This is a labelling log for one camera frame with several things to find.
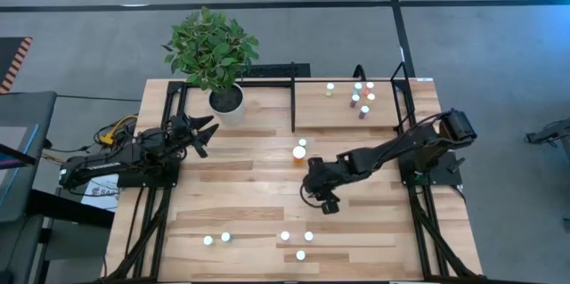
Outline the green leafy plant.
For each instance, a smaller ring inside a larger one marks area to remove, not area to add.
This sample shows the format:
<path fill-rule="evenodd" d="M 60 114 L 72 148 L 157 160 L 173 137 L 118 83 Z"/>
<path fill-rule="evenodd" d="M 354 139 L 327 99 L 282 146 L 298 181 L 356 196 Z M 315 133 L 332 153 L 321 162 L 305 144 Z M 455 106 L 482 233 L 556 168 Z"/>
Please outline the green leafy plant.
<path fill-rule="evenodd" d="M 172 73 L 183 73 L 188 83 L 225 93 L 259 58 L 258 46 L 258 39 L 235 19 L 203 6 L 172 26 L 172 36 L 163 45 L 164 62 Z"/>

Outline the wooden shelf with black frame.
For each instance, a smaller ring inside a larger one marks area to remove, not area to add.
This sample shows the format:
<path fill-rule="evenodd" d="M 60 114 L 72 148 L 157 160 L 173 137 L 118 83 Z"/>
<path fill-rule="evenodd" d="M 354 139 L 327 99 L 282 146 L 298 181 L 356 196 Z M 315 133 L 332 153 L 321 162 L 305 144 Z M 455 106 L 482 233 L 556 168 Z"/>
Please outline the wooden shelf with black frame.
<path fill-rule="evenodd" d="M 405 115 L 402 107 L 409 112 L 414 106 L 406 101 L 411 95 L 410 77 L 404 62 L 400 62 L 391 77 L 359 78 L 324 78 L 291 80 L 291 118 L 292 126 L 299 129 L 317 128 L 397 128 L 403 124 Z M 358 114 L 364 105 L 364 96 L 354 108 L 349 107 L 354 84 L 373 82 L 371 90 L 375 94 L 374 102 L 368 106 L 370 111 L 365 119 Z M 335 89 L 331 97 L 325 95 L 326 84 L 333 83 Z"/>

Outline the white plant pot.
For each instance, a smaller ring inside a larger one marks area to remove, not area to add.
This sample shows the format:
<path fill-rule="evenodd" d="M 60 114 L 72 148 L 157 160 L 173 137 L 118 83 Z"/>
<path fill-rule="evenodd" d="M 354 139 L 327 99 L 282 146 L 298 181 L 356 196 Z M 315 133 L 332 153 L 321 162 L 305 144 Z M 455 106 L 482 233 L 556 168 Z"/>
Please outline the white plant pot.
<path fill-rule="evenodd" d="M 237 126 L 245 117 L 245 93 L 237 84 L 222 92 L 210 91 L 208 104 L 226 126 Z"/>

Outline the gray cart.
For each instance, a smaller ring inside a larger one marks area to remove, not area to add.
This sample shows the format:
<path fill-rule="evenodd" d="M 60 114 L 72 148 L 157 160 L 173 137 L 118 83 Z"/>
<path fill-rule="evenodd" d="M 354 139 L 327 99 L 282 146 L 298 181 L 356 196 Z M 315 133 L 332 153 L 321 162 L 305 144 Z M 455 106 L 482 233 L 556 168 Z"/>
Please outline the gray cart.
<path fill-rule="evenodd" d="M 44 141 L 53 115 L 56 93 L 8 93 L 0 95 L 0 125 L 39 125 L 30 154 L 41 160 Z M 27 212 L 38 164 L 19 173 L 9 198 L 12 213 L 19 214 L 11 222 L 0 223 L 0 284 L 28 284 L 34 263 L 44 217 Z"/>

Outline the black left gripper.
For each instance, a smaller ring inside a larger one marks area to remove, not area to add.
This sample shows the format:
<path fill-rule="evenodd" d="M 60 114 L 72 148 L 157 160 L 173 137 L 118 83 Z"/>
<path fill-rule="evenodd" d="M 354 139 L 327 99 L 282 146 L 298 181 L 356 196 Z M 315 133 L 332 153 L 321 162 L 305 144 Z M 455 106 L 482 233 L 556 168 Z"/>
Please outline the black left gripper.
<path fill-rule="evenodd" d="M 173 116 L 171 117 L 173 135 L 180 145 L 192 146 L 201 158 L 206 158 L 208 154 L 204 150 L 205 144 L 208 144 L 219 125 L 201 128 L 213 119 L 212 115 L 199 118 L 188 115 Z"/>

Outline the white paper sheet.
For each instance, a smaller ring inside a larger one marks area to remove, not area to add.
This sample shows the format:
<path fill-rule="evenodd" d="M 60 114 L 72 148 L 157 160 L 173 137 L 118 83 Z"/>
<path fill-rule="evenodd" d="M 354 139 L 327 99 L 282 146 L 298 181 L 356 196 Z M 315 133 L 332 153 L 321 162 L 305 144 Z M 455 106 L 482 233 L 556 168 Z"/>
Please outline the white paper sheet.
<path fill-rule="evenodd" d="M 118 207 L 118 175 L 95 177 L 87 185 L 81 203 L 115 212 Z"/>

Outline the dark flat screen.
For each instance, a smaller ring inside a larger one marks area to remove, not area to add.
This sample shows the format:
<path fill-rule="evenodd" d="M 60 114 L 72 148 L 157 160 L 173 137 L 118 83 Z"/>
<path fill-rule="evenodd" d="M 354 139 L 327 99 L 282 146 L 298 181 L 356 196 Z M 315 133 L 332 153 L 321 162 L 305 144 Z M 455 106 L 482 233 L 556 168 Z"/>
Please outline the dark flat screen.
<path fill-rule="evenodd" d="M 11 192 L 19 173 L 36 164 L 36 156 L 30 154 L 39 125 L 0 125 L 0 223 L 11 222 L 19 214 L 12 213 L 9 204 Z"/>

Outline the black perforated panel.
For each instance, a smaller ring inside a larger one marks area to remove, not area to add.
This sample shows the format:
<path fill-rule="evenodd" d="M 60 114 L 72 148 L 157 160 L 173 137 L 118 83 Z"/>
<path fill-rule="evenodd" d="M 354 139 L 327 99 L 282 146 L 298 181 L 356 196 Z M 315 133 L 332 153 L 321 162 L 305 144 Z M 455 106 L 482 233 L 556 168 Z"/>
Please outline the black perforated panel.
<path fill-rule="evenodd" d="M 262 64 L 252 65 L 247 69 L 243 77 L 263 78 L 263 77 L 311 77 L 311 67 L 309 63 L 289 63 L 289 64 Z"/>

